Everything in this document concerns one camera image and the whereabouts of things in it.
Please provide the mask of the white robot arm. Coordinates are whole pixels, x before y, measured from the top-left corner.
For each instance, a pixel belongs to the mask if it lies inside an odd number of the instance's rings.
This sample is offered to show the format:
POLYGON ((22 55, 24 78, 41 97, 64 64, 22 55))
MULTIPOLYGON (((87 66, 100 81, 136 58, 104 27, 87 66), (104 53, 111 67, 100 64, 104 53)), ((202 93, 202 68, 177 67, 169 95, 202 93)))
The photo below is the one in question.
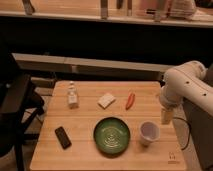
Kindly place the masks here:
POLYGON ((159 102, 162 105, 161 123, 169 124, 173 109, 186 98, 213 116, 213 87, 203 81, 207 69, 199 61, 189 61, 169 68, 163 75, 159 102))

